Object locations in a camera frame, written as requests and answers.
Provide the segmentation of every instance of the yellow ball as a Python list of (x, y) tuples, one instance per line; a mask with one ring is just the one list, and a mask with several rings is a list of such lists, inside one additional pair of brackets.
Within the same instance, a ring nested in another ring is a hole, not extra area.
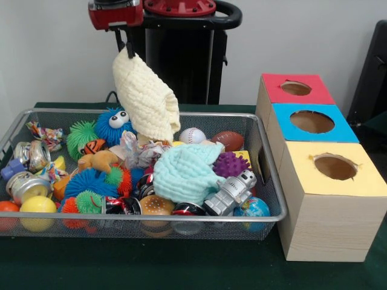
[[(24, 213), (56, 213), (55, 203), (45, 196), (34, 196), (28, 198), (20, 208)], [(53, 219), (29, 219), (21, 218), (20, 222), (28, 231), (41, 232), (54, 224)]]
[(180, 145), (183, 145), (183, 144), (185, 144), (185, 143), (182, 142), (182, 141), (174, 141), (174, 142), (172, 143), (172, 145), (173, 145), (174, 147), (177, 147), (177, 146), (180, 146)]

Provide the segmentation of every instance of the cable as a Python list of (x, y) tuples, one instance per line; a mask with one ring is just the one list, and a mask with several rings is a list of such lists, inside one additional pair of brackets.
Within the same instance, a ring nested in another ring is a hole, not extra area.
[(115, 91), (111, 91), (111, 92), (108, 94), (108, 96), (106, 97), (105, 103), (109, 103), (109, 100), (110, 100), (111, 95), (114, 95), (114, 96), (115, 96), (115, 101), (116, 101), (116, 103), (119, 104), (120, 101), (119, 101), (119, 98), (118, 98), (117, 93), (116, 93)]

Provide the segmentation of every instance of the blue box lid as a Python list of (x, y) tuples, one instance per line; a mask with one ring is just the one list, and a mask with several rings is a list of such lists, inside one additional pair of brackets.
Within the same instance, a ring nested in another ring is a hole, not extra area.
[(287, 141), (358, 143), (336, 105), (273, 104)]

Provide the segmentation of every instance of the light blue cloth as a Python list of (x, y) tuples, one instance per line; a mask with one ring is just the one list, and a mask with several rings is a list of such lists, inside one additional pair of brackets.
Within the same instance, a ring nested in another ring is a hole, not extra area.
[(222, 144), (186, 144), (172, 147), (156, 162), (153, 185), (156, 195), (173, 202), (202, 205), (209, 193), (218, 190), (212, 164), (222, 151)]

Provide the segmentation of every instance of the red box lid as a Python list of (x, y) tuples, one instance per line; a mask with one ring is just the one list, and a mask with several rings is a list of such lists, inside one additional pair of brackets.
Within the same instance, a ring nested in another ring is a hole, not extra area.
[(263, 74), (262, 78), (272, 103), (335, 104), (319, 75)]

